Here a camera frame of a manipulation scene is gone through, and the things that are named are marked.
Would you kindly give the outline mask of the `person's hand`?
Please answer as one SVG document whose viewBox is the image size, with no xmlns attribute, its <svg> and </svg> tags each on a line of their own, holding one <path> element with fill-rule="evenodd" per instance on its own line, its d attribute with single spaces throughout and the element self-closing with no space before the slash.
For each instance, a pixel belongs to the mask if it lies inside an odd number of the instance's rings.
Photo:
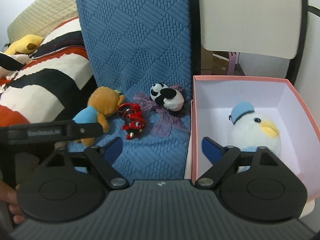
<svg viewBox="0 0 320 240">
<path fill-rule="evenodd" d="M 23 213 L 18 204 L 16 190 L 1 181 L 0 197 L 1 201 L 9 204 L 8 208 L 13 215 L 15 224 L 22 224 L 25 221 L 25 217 L 23 216 Z"/>
</svg>

